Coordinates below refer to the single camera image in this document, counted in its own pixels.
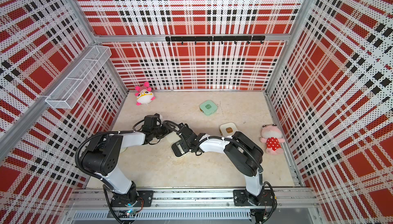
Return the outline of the cream manicure case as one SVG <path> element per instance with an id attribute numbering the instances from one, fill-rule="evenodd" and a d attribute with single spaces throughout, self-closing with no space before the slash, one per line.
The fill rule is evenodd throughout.
<path id="1" fill-rule="evenodd" d="M 219 130 L 223 137 L 233 136 L 238 131 L 236 125 L 232 122 L 222 124 Z"/>
<path id="2" fill-rule="evenodd" d="M 185 142 L 184 135 L 176 132 L 170 132 L 165 136 L 166 140 L 171 144 L 171 150 L 175 157 L 182 157 L 190 152 L 188 144 Z"/>

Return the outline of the mint green manicure case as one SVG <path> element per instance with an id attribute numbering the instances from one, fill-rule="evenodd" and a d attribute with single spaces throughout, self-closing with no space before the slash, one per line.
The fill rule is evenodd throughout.
<path id="1" fill-rule="evenodd" d="M 199 108 L 200 111 L 206 116 L 210 116 L 218 110 L 217 105 L 212 100 L 207 100 L 203 102 L 202 104 L 200 104 Z"/>

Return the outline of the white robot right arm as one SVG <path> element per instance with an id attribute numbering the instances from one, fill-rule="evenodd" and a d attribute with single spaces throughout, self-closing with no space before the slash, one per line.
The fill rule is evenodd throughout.
<path id="1" fill-rule="evenodd" d="M 182 157 L 187 153 L 201 156 L 208 152 L 226 155 L 245 177 L 247 203 L 252 206 L 271 204 L 273 210 L 277 208 L 277 200 L 271 184 L 263 181 L 264 152 L 242 132 L 237 131 L 232 136 L 219 137 L 205 133 L 197 135 L 183 123 L 176 124 L 165 120 L 162 125 L 180 138 L 171 145 L 176 157 Z"/>

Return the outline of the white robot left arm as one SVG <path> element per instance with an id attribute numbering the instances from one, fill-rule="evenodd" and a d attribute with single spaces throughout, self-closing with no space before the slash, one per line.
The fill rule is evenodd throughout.
<path id="1" fill-rule="evenodd" d="M 99 132 L 82 142 L 75 152 L 76 167 L 83 173 L 103 182 L 104 190 L 113 194 L 110 206 L 133 206 L 143 203 L 136 184 L 129 180 L 117 166 L 121 150 L 134 146 L 150 145 L 153 139 L 161 140 L 169 130 L 162 125 L 161 116 L 147 115 L 140 129 L 131 131 Z"/>

